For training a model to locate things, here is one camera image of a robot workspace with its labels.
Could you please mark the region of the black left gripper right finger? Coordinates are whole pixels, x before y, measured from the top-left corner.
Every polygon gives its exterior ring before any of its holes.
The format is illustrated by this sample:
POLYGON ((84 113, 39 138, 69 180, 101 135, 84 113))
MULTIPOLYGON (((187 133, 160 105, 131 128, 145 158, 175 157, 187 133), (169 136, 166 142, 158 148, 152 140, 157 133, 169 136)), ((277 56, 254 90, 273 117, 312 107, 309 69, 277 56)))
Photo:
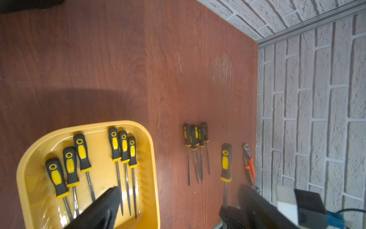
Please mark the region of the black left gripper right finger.
POLYGON ((239 221, 245 229, 297 229, 275 206, 260 196, 249 185, 238 190, 239 221))

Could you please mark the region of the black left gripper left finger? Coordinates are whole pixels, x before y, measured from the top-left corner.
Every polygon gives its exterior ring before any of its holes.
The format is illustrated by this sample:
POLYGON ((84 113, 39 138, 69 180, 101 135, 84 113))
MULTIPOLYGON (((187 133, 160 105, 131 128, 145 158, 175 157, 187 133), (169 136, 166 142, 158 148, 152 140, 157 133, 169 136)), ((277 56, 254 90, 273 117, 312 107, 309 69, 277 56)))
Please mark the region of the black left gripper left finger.
POLYGON ((65 229, 113 229, 120 206, 118 187, 109 188, 65 229))

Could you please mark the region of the yellow plastic tray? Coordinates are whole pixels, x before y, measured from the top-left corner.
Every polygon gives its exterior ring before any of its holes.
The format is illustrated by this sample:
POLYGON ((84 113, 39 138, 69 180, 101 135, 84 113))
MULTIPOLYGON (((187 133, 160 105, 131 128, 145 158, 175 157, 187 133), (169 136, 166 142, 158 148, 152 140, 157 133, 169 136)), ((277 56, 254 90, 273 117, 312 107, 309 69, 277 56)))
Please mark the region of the yellow plastic tray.
POLYGON ((113 121, 68 127, 53 131, 33 143, 24 153, 17 168, 17 186, 23 217, 28 229, 62 229, 76 216, 74 202, 80 212, 92 203, 90 190, 97 198, 112 187, 121 187, 123 208, 118 209, 117 229, 158 229, 161 227, 158 185, 153 140, 147 129, 133 121, 113 121), (108 129, 115 127, 135 137, 137 166, 132 169, 112 160, 108 129), (85 136, 91 163, 89 174, 76 169, 80 179, 70 188, 66 200, 56 197, 54 185, 46 169, 46 160, 63 159, 63 149, 73 146, 73 137, 85 136))

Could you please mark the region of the black yellow file five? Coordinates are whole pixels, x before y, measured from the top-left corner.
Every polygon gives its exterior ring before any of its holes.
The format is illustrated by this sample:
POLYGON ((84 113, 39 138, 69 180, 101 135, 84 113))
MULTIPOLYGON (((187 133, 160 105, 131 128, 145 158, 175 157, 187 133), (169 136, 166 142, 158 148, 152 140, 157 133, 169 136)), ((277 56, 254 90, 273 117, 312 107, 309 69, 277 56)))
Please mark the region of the black yellow file five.
POLYGON ((222 173, 220 179, 225 182, 223 194, 223 208, 227 208, 227 183, 231 181, 230 172, 232 161, 232 146, 229 143, 223 143, 221 148, 221 168, 222 173))

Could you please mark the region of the black yellow file tool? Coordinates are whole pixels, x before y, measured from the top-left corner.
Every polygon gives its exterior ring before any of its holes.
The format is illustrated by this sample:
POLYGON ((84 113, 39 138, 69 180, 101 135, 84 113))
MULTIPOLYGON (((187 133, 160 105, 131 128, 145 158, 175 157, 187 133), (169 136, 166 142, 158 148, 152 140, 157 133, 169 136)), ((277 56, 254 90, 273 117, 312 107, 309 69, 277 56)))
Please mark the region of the black yellow file tool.
POLYGON ((191 125, 191 149, 193 150, 194 153, 194 163, 195 163, 195 170, 196 170, 196 177, 197 177, 197 183, 199 184, 199 167, 198 167, 198 160, 197 160, 197 146, 199 145, 198 143, 198 133, 197 133, 197 125, 193 124, 191 125))

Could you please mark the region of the black yellow file ten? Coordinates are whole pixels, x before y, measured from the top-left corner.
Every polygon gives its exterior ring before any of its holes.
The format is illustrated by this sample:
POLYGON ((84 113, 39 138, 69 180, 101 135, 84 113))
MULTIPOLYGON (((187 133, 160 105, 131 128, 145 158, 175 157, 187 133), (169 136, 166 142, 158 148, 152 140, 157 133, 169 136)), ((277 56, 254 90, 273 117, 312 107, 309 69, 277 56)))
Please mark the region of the black yellow file ten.
POLYGON ((207 156, 208 174, 210 175, 211 170, 210 170, 209 149, 208 149, 208 142, 209 142, 208 123, 203 122, 202 127, 204 128, 204 142, 206 143, 206 156, 207 156))

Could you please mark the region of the black yellow file two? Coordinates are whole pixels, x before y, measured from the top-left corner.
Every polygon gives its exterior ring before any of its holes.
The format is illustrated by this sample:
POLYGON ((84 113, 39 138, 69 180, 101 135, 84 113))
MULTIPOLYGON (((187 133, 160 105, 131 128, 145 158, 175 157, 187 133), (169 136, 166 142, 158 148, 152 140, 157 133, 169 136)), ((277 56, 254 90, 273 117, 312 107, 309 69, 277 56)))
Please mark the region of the black yellow file two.
POLYGON ((80 183, 80 180, 77 174, 77 155, 75 147, 64 148, 63 161, 67 172, 67 187, 72 188, 73 190, 76 216, 79 216, 80 212, 77 201, 76 186, 80 183))

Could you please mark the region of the black yellow file one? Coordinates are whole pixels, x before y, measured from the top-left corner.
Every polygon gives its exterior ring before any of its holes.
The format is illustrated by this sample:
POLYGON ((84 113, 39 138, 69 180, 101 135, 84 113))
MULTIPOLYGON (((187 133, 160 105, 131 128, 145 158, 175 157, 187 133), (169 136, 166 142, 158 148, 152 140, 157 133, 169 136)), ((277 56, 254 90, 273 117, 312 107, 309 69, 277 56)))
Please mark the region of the black yellow file one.
POLYGON ((70 222, 72 222, 73 216, 72 216, 69 204, 66 199, 66 196, 70 193, 70 190, 66 186, 64 174, 63 174, 63 168, 60 163, 60 160, 57 157, 49 158, 45 162, 45 166, 46 166, 48 175, 55 187, 56 198, 63 199, 70 222))

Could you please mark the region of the black yellow file three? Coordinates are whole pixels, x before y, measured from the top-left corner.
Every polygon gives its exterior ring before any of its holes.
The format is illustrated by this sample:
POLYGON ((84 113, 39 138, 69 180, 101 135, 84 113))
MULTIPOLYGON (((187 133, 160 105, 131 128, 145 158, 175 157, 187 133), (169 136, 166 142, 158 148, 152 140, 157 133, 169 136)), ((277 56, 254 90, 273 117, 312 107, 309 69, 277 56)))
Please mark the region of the black yellow file three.
POLYGON ((75 145, 75 149, 76 149, 78 158, 80 160, 80 170, 81 170, 81 172, 86 173, 87 181, 88 181, 88 185, 89 185, 89 189, 90 189, 90 194, 91 194, 91 199, 92 199, 92 202, 94 202, 96 200, 96 198, 95 198, 95 194, 93 191, 93 187, 92 187, 91 179, 90 179, 90 175, 89 175, 89 171, 92 169, 92 166, 91 166, 91 164, 89 162, 89 158, 88 158, 88 148, 87 148, 85 136, 80 133, 76 134, 73 137, 73 141, 74 141, 74 145, 75 145))

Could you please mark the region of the black yellow file seven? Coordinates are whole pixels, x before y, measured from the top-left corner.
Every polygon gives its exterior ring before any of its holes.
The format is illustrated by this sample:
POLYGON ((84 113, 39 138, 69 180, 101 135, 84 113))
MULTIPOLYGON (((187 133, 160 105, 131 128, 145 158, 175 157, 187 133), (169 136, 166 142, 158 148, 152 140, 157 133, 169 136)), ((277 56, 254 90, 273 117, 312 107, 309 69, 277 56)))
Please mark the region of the black yellow file seven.
POLYGON ((119 197, 120 197, 120 207, 122 216, 124 215, 124 204, 123 204, 123 196, 122 196, 122 189, 121 189, 121 178, 120 178, 120 170, 119 170, 119 161, 121 160, 121 153, 119 151, 119 143, 117 139, 117 128, 110 127, 108 129, 108 137, 109 142, 112 149, 112 161, 116 163, 117 169, 117 177, 118 177, 118 187, 119 187, 119 197))

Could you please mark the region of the black yellow file four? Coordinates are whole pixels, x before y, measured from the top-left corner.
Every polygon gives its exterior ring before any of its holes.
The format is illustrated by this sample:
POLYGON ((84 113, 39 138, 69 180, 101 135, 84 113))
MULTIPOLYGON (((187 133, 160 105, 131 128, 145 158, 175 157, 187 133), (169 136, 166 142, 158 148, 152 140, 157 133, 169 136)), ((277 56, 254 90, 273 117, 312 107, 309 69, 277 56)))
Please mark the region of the black yellow file four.
POLYGON ((130 166, 130 168, 132 168, 134 213, 135 213, 135 218, 137 218, 136 182, 135 182, 135 170, 134 170, 134 168, 137 167, 137 160, 136 160, 136 139, 134 136, 128 137, 128 147, 129 147, 129 156, 130 156, 129 166, 130 166))

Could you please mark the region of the black yellow file nine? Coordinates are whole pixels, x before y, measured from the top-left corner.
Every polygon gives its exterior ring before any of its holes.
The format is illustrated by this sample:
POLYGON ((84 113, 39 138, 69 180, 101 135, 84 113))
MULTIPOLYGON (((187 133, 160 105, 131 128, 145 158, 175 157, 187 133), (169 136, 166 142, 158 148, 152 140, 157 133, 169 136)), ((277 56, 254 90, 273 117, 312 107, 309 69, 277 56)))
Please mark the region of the black yellow file nine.
POLYGON ((129 207, 129 214, 131 215, 131 200, 130 200, 130 189, 129 189, 129 179, 128 179, 128 168, 127 163, 130 161, 128 154, 128 142, 127 142, 128 133, 125 130, 121 130, 118 132, 118 140, 120 144, 120 151, 122 156, 122 163, 125 167, 125 180, 126 180, 126 193, 129 207))

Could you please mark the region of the orange handled pliers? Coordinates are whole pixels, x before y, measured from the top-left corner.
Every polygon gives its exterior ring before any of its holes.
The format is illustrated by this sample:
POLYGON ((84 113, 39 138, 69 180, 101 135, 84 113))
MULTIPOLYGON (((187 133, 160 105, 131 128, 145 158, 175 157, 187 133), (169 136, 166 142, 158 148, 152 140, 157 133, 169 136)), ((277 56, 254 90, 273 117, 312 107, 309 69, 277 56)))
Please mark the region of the orange handled pliers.
POLYGON ((245 164, 244 169, 246 170, 248 184, 250 186, 253 186, 254 180, 255 180, 255 170, 254 170, 254 165, 253 165, 253 158, 251 157, 249 145, 247 143, 243 143, 243 149, 244 149, 243 160, 244 160, 244 164, 245 164))

